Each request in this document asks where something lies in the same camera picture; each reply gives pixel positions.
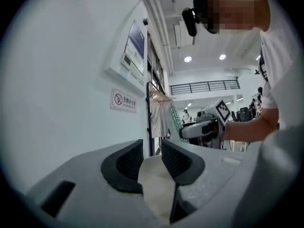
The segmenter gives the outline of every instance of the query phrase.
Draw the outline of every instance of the recessed light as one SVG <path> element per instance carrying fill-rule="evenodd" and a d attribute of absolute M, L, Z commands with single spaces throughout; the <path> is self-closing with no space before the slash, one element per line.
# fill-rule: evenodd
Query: recessed light
<path fill-rule="evenodd" d="M 225 55 L 225 54 L 220 55 L 220 57 L 219 57 L 220 60 L 224 60 L 225 58 L 226 58 L 226 55 Z"/>
<path fill-rule="evenodd" d="M 192 60 L 192 57 L 185 57 L 185 59 L 184 59 L 184 61 L 185 61 L 186 63 L 191 62 L 191 60 Z"/>

